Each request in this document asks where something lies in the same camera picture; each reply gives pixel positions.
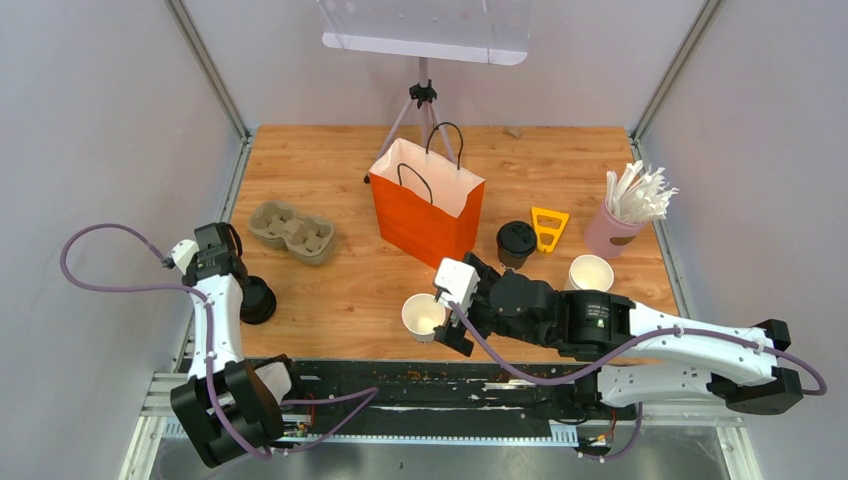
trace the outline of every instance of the orange paper bag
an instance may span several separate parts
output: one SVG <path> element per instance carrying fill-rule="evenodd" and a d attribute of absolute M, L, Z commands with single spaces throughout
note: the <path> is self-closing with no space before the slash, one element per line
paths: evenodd
<path fill-rule="evenodd" d="M 433 268 L 444 257 L 462 260 L 474 248 L 485 180 L 403 139 L 369 175 L 386 241 Z"/>

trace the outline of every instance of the wooden table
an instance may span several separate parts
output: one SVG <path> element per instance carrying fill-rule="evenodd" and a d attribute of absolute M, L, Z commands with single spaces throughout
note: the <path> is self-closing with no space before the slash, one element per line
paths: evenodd
<path fill-rule="evenodd" d="M 434 293 L 435 270 L 380 238 L 371 190 L 362 177 L 387 131 L 388 127 L 259 129 L 232 223 L 244 239 L 248 270 L 268 282 L 278 306 L 265 324 L 242 324 L 246 356 L 466 358 L 439 343 L 415 342 L 401 323 L 400 309 L 409 296 Z M 463 134 L 462 165 L 486 179 L 474 252 L 497 266 L 495 234 L 501 225 L 511 220 L 531 223 L 532 206 L 567 212 L 571 218 L 555 251 L 537 251 L 520 270 L 562 289 L 571 261 L 589 253 L 582 236 L 604 197 L 605 172 L 620 173 L 632 161 L 624 129 L 525 128 L 518 140 L 496 127 L 463 127 Z M 420 141 L 418 127 L 401 128 L 399 135 Z M 434 150 L 444 154 L 441 145 Z M 289 202 L 300 213 L 321 215 L 335 223 L 338 244 L 326 264 L 303 265 L 250 235 L 250 214 L 270 199 Z M 610 263 L 615 270 L 611 292 L 677 313 L 650 226 Z M 562 361 L 552 349 L 502 337 L 493 336 L 490 341 L 512 362 Z M 489 360 L 479 347 L 471 359 Z"/>

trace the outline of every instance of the black handle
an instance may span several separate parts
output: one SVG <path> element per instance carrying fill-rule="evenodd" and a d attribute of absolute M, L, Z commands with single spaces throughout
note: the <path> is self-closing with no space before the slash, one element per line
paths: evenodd
<path fill-rule="evenodd" d="M 430 192 L 430 205 L 432 205 L 433 204 L 433 189 L 430 188 L 430 184 L 427 183 L 427 180 L 424 180 L 424 177 L 422 177 L 420 173 L 416 172 L 414 168 L 410 167 L 409 165 L 407 165 L 405 163 L 398 163 L 398 185 L 400 185 L 401 187 L 403 186 L 403 178 L 401 178 L 401 176 L 400 176 L 400 167 L 406 167 L 406 168 L 412 170 L 412 173 L 418 175 L 418 178 L 420 178 L 421 182 L 424 184 L 424 186 L 427 187 L 427 191 Z"/>
<path fill-rule="evenodd" d="M 433 139 L 433 134 L 436 133 L 436 130 L 438 130 L 442 125 L 450 125 L 459 133 L 459 153 L 456 154 L 456 169 L 459 170 L 459 160 L 462 158 L 462 149 L 465 147 L 465 140 L 462 138 L 462 130 L 451 122 L 442 122 L 433 127 L 433 130 L 430 130 L 430 136 L 427 137 L 427 145 L 424 146 L 424 153 L 430 153 L 430 140 Z"/>

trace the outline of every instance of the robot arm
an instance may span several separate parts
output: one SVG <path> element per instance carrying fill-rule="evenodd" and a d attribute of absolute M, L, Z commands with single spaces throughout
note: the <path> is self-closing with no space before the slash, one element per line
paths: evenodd
<path fill-rule="evenodd" d="M 602 367 L 588 385 L 604 405 L 624 407 L 640 401 L 718 396 L 736 411 L 776 414 L 803 397 L 798 373 L 778 367 L 775 356 L 762 351 L 764 347 L 785 350 L 789 346 L 788 328 L 778 320 L 750 328 L 722 327 L 664 314 L 618 295 L 559 292 L 513 271 L 501 276 L 471 253 L 464 262 L 444 259 L 434 283 L 438 301 L 445 306 L 450 302 L 460 305 L 484 338 L 493 333 L 508 336 L 556 348 L 560 355 L 578 361 L 597 360 L 656 329 L 684 332 L 646 340 L 625 354 L 666 363 Z M 724 333 L 761 347 L 754 350 L 720 339 L 685 335 L 686 329 Z M 473 344 L 464 336 L 464 325 L 452 313 L 436 329 L 435 339 L 470 355 Z"/>
<path fill-rule="evenodd" d="M 210 412 L 207 363 L 213 362 L 215 392 L 229 422 L 256 448 L 284 434 L 279 404 L 292 390 L 291 363 L 284 355 L 262 364 L 244 360 L 239 320 L 261 323 L 276 309 L 273 292 L 247 274 L 238 234 L 226 223 L 195 230 L 171 250 L 171 261 L 183 273 L 183 285 L 204 293 L 212 307 L 212 346 L 206 343 L 206 308 L 194 303 L 195 350 L 188 381 L 171 391 L 171 407 L 200 458 L 210 468 L 245 453 Z"/>

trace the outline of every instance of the gray wall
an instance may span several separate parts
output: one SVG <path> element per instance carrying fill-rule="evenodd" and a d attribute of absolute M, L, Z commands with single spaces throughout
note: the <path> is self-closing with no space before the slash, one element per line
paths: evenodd
<path fill-rule="evenodd" d="M 450 1 L 479 6 L 479 0 Z M 701 3 L 537 0 L 523 63 L 431 62 L 442 114 L 466 125 L 632 127 Z M 391 124 L 418 80 L 414 58 L 325 47 L 314 1 L 186 4 L 253 127 Z M 409 120 L 418 121 L 416 115 Z"/>
<path fill-rule="evenodd" d="M 669 228 L 694 315 L 787 320 L 789 351 L 830 383 L 747 420 L 770 480 L 848 467 L 846 24 L 844 2 L 726 2 L 646 142 L 681 189 Z"/>
<path fill-rule="evenodd" d="M 59 251 L 103 221 L 163 249 L 190 236 L 237 141 L 161 1 L 2 2 L 0 60 L 0 478 L 115 478 L 188 300 L 79 290 Z M 179 281 L 127 235 L 91 237 L 80 277 Z"/>

